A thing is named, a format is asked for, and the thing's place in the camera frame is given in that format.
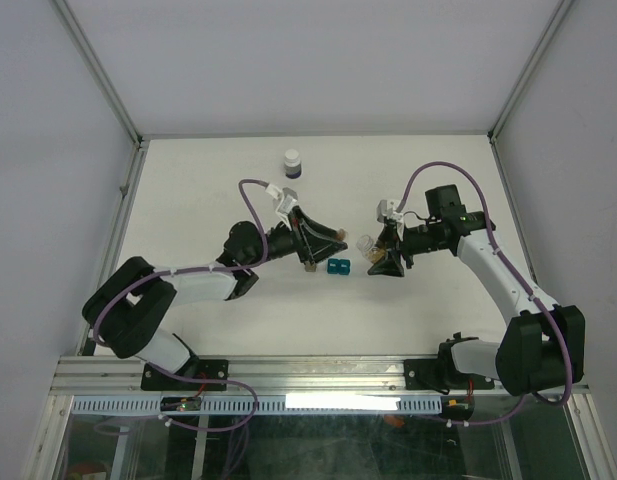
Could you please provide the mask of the amber pill bottle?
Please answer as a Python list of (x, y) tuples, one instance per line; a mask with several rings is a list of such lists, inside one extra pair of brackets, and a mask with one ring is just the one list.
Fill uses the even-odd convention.
[(385, 250), (379, 247), (376, 240), (370, 235), (361, 236), (356, 242), (356, 247), (371, 264), (376, 264), (385, 257)]

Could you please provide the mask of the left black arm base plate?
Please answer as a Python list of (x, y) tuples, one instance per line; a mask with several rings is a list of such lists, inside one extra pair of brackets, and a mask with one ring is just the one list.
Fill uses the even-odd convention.
[(148, 392), (203, 392), (225, 391), (229, 361), (196, 357), (188, 360), (179, 370), (169, 372), (151, 363), (144, 366), (140, 389)]

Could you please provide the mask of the teal pill box compartments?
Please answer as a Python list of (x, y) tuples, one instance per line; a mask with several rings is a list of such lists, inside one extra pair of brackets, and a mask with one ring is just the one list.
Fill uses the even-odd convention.
[(349, 259), (329, 258), (326, 271), (329, 275), (348, 276), (351, 272), (351, 261)]

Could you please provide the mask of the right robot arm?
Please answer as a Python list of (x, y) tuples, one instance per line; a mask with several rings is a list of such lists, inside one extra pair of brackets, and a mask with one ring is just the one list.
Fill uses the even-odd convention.
[(512, 396), (573, 386), (584, 376), (585, 318), (574, 305), (562, 306), (502, 259), (495, 227), (484, 212), (467, 211), (454, 185), (426, 191), (429, 217), (408, 227), (394, 200), (382, 200), (377, 219), (379, 259), (369, 275), (402, 277), (414, 258), (447, 250), (481, 282), (506, 324), (500, 342), (459, 333), (442, 342), (436, 359), (414, 370), (415, 379), (440, 393), (480, 376), (497, 380)]

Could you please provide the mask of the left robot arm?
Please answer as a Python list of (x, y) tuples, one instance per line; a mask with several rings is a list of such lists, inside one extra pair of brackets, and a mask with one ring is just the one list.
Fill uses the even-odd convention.
[(251, 221), (234, 224), (217, 259), (200, 267), (157, 271), (141, 256), (126, 260), (85, 302), (82, 316), (95, 339), (120, 359), (136, 357), (176, 388), (210, 374), (177, 335), (162, 329), (178, 303), (231, 301), (245, 296), (259, 277), (256, 266), (296, 256), (308, 271), (347, 249), (346, 233), (293, 207), (268, 231)]

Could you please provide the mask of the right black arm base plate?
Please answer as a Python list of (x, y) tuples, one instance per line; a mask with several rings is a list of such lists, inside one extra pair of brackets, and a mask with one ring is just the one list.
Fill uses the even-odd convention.
[(403, 361), (407, 390), (433, 390), (447, 395), (451, 390), (493, 390), (494, 382), (476, 374), (453, 370), (437, 358), (411, 358)]

